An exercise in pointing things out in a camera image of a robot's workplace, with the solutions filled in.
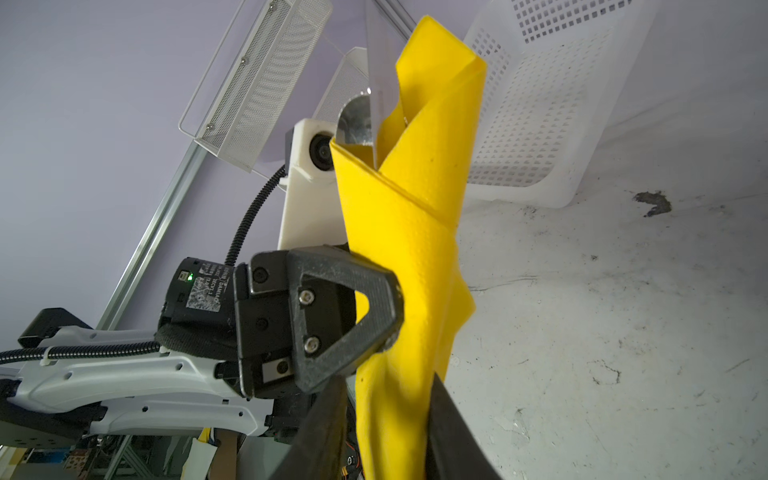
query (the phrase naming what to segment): screw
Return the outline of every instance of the screw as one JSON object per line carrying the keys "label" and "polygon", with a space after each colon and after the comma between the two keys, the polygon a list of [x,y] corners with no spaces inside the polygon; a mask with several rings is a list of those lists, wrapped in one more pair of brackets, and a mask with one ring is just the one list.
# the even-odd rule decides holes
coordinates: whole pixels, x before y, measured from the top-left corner
{"label": "screw", "polygon": [[315,301],[315,293],[312,290],[302,290],[299,293],[299,303],[304,306],[312,305]]}
{"label": "screw", "polygon": [[266,271],[266,268],[262,266],[256,268],[253,271],[253,281],[256,283],[264,283],[268,278],[270,278],[270,275]]}
{"label": "screw", "polygon": [[304,351],[312,355],[320,349],[320,339],[316,336],[304,340]]}

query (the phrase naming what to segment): silver screw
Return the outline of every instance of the silver screw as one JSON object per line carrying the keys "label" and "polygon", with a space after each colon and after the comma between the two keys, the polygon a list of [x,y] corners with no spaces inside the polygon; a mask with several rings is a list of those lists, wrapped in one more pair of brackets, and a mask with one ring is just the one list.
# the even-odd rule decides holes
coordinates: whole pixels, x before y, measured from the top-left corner
{"label": "silver screw", "polygon": [[315,293],[312,290],[302,290],[299,293],[299,303],[304,306],[312,305],[315,301]]}
{"label": "silver screw", "polygon": [[320,349],[320,339],[316,336],[311,336],[310,338],[304,340],[304,351],[309,353],[310,355],[315,353],[317,350]]}

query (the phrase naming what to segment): scratch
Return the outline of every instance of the scratch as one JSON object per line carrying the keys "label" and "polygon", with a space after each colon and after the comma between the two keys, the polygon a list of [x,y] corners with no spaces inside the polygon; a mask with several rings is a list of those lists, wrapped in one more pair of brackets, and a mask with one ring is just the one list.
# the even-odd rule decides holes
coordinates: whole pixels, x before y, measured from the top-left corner
{"label": "scratch", "polygon": [[735,370],[735,369],[739,368],[740,366],[742,366],[743,364],[749,362],[750,360],[751,359],[746,359],[746,360],[742,360],[741,362],[738,362],[736,365],[734,365],[734,366],[730,367],[728,370],[726,370],[725,373],[728,373],[728,372],[730,372],[732,370]]}
{"label": "scratch", "polygon": [[491,285],[491,286],[470,286],[469,291],[470,292],[485,292],[486,290],[490,290],[492,288],[499,288],[500,286],[506,286],[506,285],[512,285],[515,282],[524,282],[526,280],[538,280],[538,276],[521,276],[519,278],[509,280],[503,283],[499,283],[497,285]]}
{"label": "scratch", "polygon": [[610,452],[609,452],[609,451],[608,451],[608,450],[605,448],[605,445],[603,445],[603,441],[602,441],[602,440],[600,440],[600,436],[599,436],[599,435],[598,435],[598,433],[597,433],[597,432],[596,432],[596,431],[595,431],[595,430],[592,428],[592,424],[589,422],[589,420],[585,419],[585,421],[587,422],[587,425],[589,425],[589,429],[592,431],[592,433],[594,433],[594,437],[595,437],[595,438],[598,440],[598,443],[600,444],[600,446],[601,446],[601,447],[603,447],[603,450],[605,450],[605,453],[607,453],[607,454],[608,454],[608,457],[611,459],[611,463],[613,463],[613,461],[614,461],[614,456],[613,456],[613,455],[611,455],[611,453],[610,453]]}

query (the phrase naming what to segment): folded yellow fabric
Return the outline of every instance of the folded yellow fabric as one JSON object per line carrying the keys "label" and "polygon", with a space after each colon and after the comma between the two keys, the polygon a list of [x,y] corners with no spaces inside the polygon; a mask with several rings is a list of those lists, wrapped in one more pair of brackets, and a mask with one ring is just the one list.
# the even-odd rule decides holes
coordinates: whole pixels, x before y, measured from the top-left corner
{"label": "folded yellow fabric", "polygon": [[[475,310],[456,229],[485,63],[429,17],[397,63],[400,102],[370,147],[331,141],[349,248],[393,271],[405,300],[395,345],[357,370],[357,434],[368,480],[423,478],[432,379]],[[366,310],[359,302],[358,316]]]}

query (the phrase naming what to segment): black screw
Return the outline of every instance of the black screw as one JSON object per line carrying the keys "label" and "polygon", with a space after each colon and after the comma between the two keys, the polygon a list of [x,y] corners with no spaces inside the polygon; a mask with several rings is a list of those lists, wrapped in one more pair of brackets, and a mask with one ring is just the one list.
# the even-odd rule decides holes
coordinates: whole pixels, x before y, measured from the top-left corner
{"label": "black screw", "polygon": [[270,275],[266,271],[266,268],[259,266],[253,271],[253,281],[256,283],[264,283],[266,279],[270,278]]}

